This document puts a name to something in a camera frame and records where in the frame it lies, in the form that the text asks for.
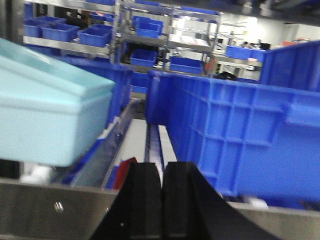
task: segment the bin lid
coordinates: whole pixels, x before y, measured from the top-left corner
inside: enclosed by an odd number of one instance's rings
[[[63,61],[0,38],[1,92],[52,99],[89,99],[111,92],[115,83]]]

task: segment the screw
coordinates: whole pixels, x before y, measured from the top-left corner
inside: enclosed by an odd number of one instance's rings
[[[59,214],[62,214],[65,211],[64,206],[59,201],[54,203],[54,210]]]

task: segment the blue storage bin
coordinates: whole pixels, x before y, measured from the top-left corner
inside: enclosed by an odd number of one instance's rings
[[[109,23],[113,23],[114,22],[114,18],[115,16],[113,15],[113,14],[109,14],[109,13],[106,13],[105,15],[104,15],[104,20],[106,21],[106,22],[109,22]]]
[[[112,38],[112,31],[96,27],[88,27],[78,32],[79,43],[96,47],[104,47]]]
[[[260,83],[320,92],[320,41],[308,42],[264,54]]]
[[[160,34],[161,26],[152,23],[139,22],[136,25],[135,33],[138,36],[157,39]]]
[[[257,59],[258,62],[263,62],[265,52],[265,50],[251,49],[251,58]]]
[[[201,74],[203,71],[201,61],[190,58],[172,56],[170,58],[170,70],[190,74]]]
[[[32,19],[34,17],[34,10],[32,3],[30,2],[25,2],[24,3],[24,19]]]
[[[148,71],[147,95],[144,115],[148,124],[168,126],[172,98],[173,74]]]
[[[77,32],[80,29],[78,26],[68,24],[50,24],[42,26],[42,35],[45,39],[71,42],[77,37]]]
[[[66,19],[54,16],[38,16],[35,18],[36,20],[46,21],[52,24],[65,24],[67,22]]]
[[[156,1],[144,1],[144,0],[135,0],[137,4],[146,4],[151,6],[160,6],[159,2]]]
[[[94,4],[104,4],[104,5],[115,5],[115,0],[85,0],[86,2],[89,3],[94,3]]]
[[[248,60],[248,58],[251,58],[251,54],[251,49],[239,46],[226,46],[225,50],[225,55],[233,59]]]
[[[41,20],[28,19],[24,21],[24,35],[35,38],[42,38],[41,27],[49,26],[49,23]]]
[[[132,92],[146,94],[149,76],[146,73],[134,72],[132,74]]]
[[[129,102],[133,70],[127,66],[111,64],[109,59],[106,58],[97,57],[90,60],[84,57],[64,56],[57,59],[115,82],[106,123],[107,127],[109,123],[114,121],[115,116],[120,115],[121,107],[125,107]]]
[[[132,17],[132,25],[136,28],[138,23],[149,23],[149,24],[156,24],[160,25],[159,35],[162,33],[162,29],[164,27],[163,21],[153,20],[148,17],[144,16],[133,16]]]
[[[105,15],[104,14],[97,14],[94,11],[90,12],[90,18],[93,20],[98,20],[98,21],[104,21],[105,20]]]
[[[320,200],[319,93],[149,74],[146,115],[161,111],[177,159],[195,162],[218,192]]]
[[[156,63],[157,55],[156,51],[136,48],[130,56],[131,64],[152,68]]]
[[[189,6],[182,6],[181,10],[196,12],[196,13],[203,13],[203,14],[219,15],[216,11],[201,9],[196,7],[189,7]]]
[[[38,45],[32,45],[32,44],[26,44],[25,46],[33,51],[36,51],[38,53],[42,53],[48,56],[59,56],[61,54],[61,51],[58,48],[38,46]]]
[[[104,24],[92,24],[89,26],[89,28],[96,28],[96,29],[101,29],[103,31],[111,31],[112,26],[104,25]]]

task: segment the crate handle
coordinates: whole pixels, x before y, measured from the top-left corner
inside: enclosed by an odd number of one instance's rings
[[[320,128],[320,108],[303,104],[292,104],[287,109],[286,123],[308,128]]]

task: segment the person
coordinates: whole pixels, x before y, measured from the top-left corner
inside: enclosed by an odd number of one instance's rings
[[[245,49],[252,48],[252,46],[247,41],[244,41],[242,44],[240,44],[240,47],[245,48]]]

